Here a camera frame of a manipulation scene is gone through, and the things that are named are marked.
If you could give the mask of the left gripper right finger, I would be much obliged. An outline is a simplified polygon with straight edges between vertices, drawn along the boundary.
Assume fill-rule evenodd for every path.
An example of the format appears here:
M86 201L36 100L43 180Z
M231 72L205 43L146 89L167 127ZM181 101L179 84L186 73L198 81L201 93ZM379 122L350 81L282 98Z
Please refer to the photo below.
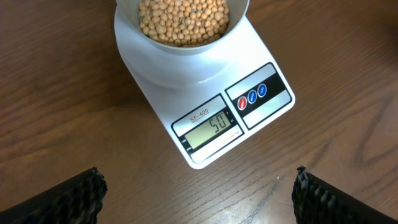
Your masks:
M297 168L292 202L298 224L397 224L393 219L329 183Z

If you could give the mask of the soybeans in bowl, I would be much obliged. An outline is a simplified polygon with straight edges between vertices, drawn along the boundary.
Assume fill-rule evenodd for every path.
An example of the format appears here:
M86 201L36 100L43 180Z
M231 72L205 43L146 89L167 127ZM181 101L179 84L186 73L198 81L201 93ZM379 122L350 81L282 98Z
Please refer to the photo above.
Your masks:
M141 31L175 47L199 47L220 39L229 26L226 0L141 0Z

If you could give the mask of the light grey bowl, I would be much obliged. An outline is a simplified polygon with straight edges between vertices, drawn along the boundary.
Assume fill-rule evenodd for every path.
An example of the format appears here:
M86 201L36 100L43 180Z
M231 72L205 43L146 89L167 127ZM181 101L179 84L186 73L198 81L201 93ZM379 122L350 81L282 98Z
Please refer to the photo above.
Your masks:
M246 12L249 6L249 1L227 1L229 6L229 25L226 28L226 33L223 34L219 40L198 47L174 47L172 45L156 42L142 32L139 25L140 17L138 0L117 1L116 3L117 7L114 15L114 32L119 48L146 47L151 45L174 55L200 54L228 39L236 32L236 29L240 24L247 20Z

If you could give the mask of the white digital kitchen scale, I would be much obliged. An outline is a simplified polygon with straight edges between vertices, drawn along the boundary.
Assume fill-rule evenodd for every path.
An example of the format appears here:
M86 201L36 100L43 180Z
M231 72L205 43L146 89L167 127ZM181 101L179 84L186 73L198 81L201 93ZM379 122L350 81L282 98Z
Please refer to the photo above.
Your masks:
M174 55L114 15L119 53L190 167L202 169L291 109L296 97L244 17L211 49Z

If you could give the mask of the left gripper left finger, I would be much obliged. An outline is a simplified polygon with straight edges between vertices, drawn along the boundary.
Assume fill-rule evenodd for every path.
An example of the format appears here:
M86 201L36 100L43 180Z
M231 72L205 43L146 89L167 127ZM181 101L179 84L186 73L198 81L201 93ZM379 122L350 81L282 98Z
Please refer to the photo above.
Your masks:
M1 223L96 224L108 191L104 175L92 167L1 212Z

